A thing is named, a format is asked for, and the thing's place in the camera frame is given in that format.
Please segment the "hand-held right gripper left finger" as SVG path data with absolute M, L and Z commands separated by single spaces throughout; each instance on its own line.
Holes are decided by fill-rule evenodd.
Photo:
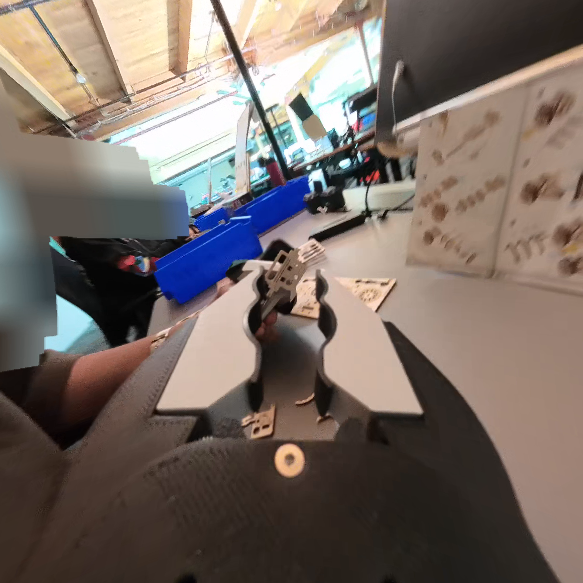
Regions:
M 262 402 L 261 347 L 255 316 L 261 316 L 255 268 L 203 309 L 157 402 L 160 414 L 246 416 Z

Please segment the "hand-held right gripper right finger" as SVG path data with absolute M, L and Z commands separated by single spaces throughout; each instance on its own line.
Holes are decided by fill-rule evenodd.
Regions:
M 318 414 L 333 418 L 422 418 L 424 411 L 381 317 L 333 276 L 317 270 L 314 388 Z

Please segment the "wooden plate with holes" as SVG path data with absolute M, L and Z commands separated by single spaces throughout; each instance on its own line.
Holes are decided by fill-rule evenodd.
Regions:
M 300 250 L 280 251 L 266 271 L 265 281 L 268 295 L 287 292 L 295 295 L 297 285 L 302 280 L 306 266 L 303 263 Z

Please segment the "grey desk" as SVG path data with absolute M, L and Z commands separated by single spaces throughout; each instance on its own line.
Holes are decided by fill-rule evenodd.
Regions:
M 459 390 L 560 582 L 582 582 L 582 298 L 405 265 L 410 212 L 324 242 L 324 269 L 389 276 L 380 316 Z

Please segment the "person's left hand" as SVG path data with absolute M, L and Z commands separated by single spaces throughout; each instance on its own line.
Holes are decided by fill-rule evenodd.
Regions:
M 276 311 L 271 311 L 255 332 L 255 338 L 260 343 L 270 342 L 277 337 L 277 330 L 275 324 L 278 318 L 278 313 Z

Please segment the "slotted wooden parts sheet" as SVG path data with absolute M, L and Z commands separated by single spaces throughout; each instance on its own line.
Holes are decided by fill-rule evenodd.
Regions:
M 305 265 L 313 265 L 321 261 L 326 249 L 325 247 L 313 238 L 310 238 L 306 243 L 297 248 L 299 261 Z

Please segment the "black flat box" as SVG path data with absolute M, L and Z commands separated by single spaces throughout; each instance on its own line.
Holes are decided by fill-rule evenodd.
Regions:
M 322 243 L 333 237 L 345 234 L 348 231 L 357 229 L 365 224 L 367 220 L 367 213 L 348 213 L 342 218 L 324 225 L 323 227 L 314 230 L 308 237 L 309 240 L 314 240 Z

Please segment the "wooden parts sheet with wheels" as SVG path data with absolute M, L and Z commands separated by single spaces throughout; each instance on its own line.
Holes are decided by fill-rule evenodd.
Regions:
M 396 279 L 335 278 L 344 288 L 361 300 L 371 310 L 377 311 L 396 285 Z M 319 302 L 316 297 L 314 277 L 303 278 L 297 286 L 296 302 L 291 315 L 318 319 Z

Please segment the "small wooden piece with holes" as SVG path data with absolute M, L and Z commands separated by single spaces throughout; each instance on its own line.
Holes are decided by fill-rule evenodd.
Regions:
M 271 438 L 274 434 L 276 406 L 270 405 L 266 410 L 245 416 L 240 425 L 250 440 Z

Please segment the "tall tan board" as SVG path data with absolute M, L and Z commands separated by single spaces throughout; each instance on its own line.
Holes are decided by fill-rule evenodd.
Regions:
M 255 106 L 252 101 L 245 105 L 243 113 L 237 120 L 235 146 L 235 190 L 236 195 L 244 195 L 250 191 L 250 162 L 247 155 L 247 140 L 250 122 Z

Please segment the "black and tan panel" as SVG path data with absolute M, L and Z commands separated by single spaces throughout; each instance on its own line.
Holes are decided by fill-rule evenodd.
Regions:
M 289 107 L 300 120 L 303 130 L 310 139 L 317 141 L 326 137 L 327 132 L 324 125 L 302 93 L 298 93 L 291 100 Z

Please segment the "black pole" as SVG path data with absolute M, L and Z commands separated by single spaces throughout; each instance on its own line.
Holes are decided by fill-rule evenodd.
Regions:
M 265 134 L 268 137 L 268 140 L 272 146 L 273 153 L 276 157 L 278 162 L 279 168 L 281 170 L 282 176 L 285 181 L 288 181 L 292 178 L 290 171 L 288 170 L 288 165 L 286 163 L 285 157 L 283 156 L 281 149 L 278 145 L 278 142 L 275 138 L 273 133 L 273 129 L 269 123 L 269 120 L 266 115 L 265 108 L 261 102 L 259 97 L 257 88 L 255 87 L 254 81 L 251 78 L 249 73 L 247 64 L 244 60 L 244 56 L 242 53 L 241 48 L 238 45 L 238 41 L 236 40 L 236 36 L 231 28 L 229 20 L 227 18 L 226 12 L 224 11 L 223 5 L 221 1 L 210 1 L 213 11 L 215 13 L 215 17 L 219 22 L 219 25 L 222 28 L 223 34 L 227 41 L 227 45 L 230 48 L 232 56 L 237 64 L 237 67 L 240 71 L 240 74 L 244 80 L 244 84 L 246 85 L 248 92 L 250 94 L 251 100 L 255 106 L 255 109 L 258 113 L 260 122 L 264 128 Z

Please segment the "model instruction booklet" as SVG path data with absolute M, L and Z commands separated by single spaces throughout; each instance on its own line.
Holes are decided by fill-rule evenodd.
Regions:
M 420 124 L 406 262 L 582 294 L 582 67 Z

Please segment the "person's brown shirt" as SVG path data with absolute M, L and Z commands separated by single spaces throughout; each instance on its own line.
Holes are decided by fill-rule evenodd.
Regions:
M 67 462 L 54 441 L 80 355 L 48 350 L 40 364 L 1 373 L 1 582 L 14 582 L 38 543 Z

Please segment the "black display panel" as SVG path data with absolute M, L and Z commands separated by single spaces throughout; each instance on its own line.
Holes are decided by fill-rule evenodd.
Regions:
M 582 1 L 385 1 L 376 137 L 582 44 Z

